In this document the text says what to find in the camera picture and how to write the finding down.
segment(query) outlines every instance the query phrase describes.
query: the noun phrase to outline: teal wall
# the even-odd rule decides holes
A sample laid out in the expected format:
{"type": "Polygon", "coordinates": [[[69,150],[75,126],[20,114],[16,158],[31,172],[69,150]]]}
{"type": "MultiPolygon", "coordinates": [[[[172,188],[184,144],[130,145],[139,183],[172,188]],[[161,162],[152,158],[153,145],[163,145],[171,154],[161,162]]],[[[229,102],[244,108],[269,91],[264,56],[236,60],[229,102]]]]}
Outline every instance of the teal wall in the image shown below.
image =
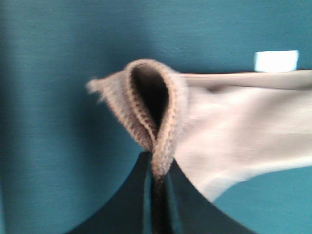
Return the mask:
{"type": "MultiPolygon", "coordinates": [[[[97,96],[86,95],[92,77],[139,58],[182,72],[252,71],[254,53],[262,50],[299,50],[298,67],[312,69],[307,0],[7,0],[0,11],[1,213],[9,234],[66,232],[130,172],[140,148],[104,104],[96,105],[97,96]]],[[[272,194],[272,214],[284,212],[267,187],[272,180],[287,185],[284,175],[248,182],[255,189],[262,184],[257,193],[238,185],[217,203],[255,225],[246,209],[266,211],[266,203],[251,206],[256,194],[272,194]],[[240,196],[248,202],[231,202],[240,196]]],[[[290,201],[298,209],[293,214],[301,213],[302,201],[290,201]]],[[[255,228],[269,233],[271,226],[263,221],[255,228]]]]}

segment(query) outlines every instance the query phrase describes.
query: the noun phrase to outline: teal background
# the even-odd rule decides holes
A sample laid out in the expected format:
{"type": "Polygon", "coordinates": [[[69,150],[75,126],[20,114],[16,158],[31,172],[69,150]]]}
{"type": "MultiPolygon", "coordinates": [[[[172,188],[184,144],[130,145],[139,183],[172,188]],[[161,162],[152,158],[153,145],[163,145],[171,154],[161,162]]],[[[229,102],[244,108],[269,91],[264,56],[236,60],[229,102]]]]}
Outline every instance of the teal background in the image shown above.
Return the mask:
{"type": "MultiPolygon", "coordinates": [[[[308,0],[0,2],[1,216],[61,234],[119,188],[140,148],[85,83],[153,58],[193,73],[252,71],[256,51],[312,69],[308,0]]],[[[259,176],[216,204],[259,233],[309,233],[312,168],[259,176]]]]}

